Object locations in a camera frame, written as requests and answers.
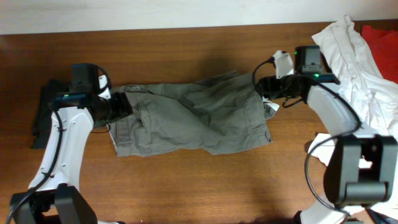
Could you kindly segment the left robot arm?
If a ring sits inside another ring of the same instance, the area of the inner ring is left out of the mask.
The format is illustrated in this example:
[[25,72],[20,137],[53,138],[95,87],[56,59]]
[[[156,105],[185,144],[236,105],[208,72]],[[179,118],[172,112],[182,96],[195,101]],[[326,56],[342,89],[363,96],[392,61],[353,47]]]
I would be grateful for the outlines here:
[[11,197],[7,223],[99,223],[80,193],[88,136],[97,124],[132,113],[124,93],[59,93],[50,104],[51,131],[42,163],[26,192]]

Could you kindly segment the grey shorts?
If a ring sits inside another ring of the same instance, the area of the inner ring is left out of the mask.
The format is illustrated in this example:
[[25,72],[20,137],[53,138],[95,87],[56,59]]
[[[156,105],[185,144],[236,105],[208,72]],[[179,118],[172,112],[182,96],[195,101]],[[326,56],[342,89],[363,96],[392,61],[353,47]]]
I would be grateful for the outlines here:
[[232,154],[272,142],[267,120],[279,109],[261,97],[252,75],[232,71],[194,83],[124,85],[132,114],[111,123],[117,156],[155,156],[178,149]]

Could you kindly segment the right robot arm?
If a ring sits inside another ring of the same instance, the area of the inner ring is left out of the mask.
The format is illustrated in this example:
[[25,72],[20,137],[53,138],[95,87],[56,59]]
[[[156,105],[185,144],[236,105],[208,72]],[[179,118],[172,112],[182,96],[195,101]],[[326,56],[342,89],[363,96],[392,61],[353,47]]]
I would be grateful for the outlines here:
[[318,195],[305,161],[305,179],[316,198],[298,212],[295,223],[349,223],[355,208],[379,208],[397,202],[397,141],[365,125],[338,93],[337,78],[326,75],[265,77],[254,82],[255,90],[271,100],[298,98],[321,119],[335,147],[327,165],[324,194]]

